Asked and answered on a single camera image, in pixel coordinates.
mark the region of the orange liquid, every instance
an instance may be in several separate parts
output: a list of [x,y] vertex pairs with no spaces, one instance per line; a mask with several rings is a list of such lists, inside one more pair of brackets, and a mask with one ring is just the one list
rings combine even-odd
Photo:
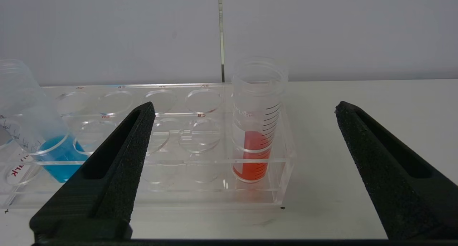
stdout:
[[[245,145],[244,148],[249,150],[259,150],[265,148],[270,141],[257,131],[245,132]],[[268,159],[270,157],[270,148],[260,153],[243,153],[243,159]],[[265,176],[267,171],[267,163],[243,163],[242,172],[232,167],[234,173],[240,178],[247,181],[258,181]]]

